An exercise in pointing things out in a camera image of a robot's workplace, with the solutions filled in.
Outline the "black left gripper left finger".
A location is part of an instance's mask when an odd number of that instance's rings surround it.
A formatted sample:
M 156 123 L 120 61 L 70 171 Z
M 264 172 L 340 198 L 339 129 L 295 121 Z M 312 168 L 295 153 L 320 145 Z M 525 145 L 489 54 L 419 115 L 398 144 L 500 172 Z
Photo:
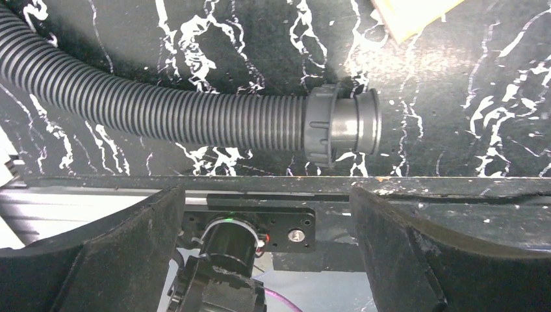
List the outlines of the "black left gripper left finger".
M 185 190 L 1 250 L 2 311 L 156 311 L 181 230 Z

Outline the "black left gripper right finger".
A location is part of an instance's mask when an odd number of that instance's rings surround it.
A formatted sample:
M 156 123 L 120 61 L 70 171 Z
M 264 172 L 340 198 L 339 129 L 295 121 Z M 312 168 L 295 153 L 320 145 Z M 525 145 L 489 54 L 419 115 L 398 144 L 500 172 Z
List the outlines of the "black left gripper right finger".
M 465 235 L 364 187 L 350 192 L 378 311 L 549 311 L 550 254 Z

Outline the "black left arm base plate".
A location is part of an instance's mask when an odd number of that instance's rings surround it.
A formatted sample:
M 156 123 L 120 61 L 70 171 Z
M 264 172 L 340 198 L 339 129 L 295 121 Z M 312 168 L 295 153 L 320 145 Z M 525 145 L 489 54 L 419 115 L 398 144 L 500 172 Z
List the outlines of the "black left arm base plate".
M 308 207 L 232 207 L 200 205 L 184 212 L 177 245 L 199 248 L 215 221 L 239 221 L 255 232 L 258 251 L 310 253 L 316 248 L 316 213 Z

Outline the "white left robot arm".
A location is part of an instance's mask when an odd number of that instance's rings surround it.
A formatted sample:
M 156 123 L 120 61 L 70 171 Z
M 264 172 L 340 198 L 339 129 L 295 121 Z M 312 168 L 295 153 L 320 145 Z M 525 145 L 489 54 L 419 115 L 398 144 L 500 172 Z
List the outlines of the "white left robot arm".
M 171 259 L 170 311 L 266 311 L 256 253 L 286 232 L 241 212 L 215 216 L 183 259 L 177 234 L 197 220 L 185 191 L 160 191 L 99 220 L 1 250 L 2 311 L 153 311 Z M 350 208 L 379 311 L 549 311 L 550 254 L 458 233 L 356 187 Z

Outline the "aluminium table frame rail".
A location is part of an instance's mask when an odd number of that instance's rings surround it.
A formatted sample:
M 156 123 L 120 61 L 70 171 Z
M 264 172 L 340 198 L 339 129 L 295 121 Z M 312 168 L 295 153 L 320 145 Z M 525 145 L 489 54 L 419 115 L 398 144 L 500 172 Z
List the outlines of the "aluminium table frame rail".
M 153 189 L 13 187 L 1 188 L 1 241 L 18 249 L 121 211 Z M 8 243 L 8 237 L 18 242 Z

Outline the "wooden two-tier shelf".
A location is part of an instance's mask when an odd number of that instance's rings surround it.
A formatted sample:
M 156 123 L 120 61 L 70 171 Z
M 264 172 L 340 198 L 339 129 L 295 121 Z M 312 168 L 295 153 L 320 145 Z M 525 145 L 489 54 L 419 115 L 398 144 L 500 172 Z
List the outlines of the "wooden two-tier shelf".
M 384 25 L 398 44 L 422 32 L 463 0 L 373 0 Z

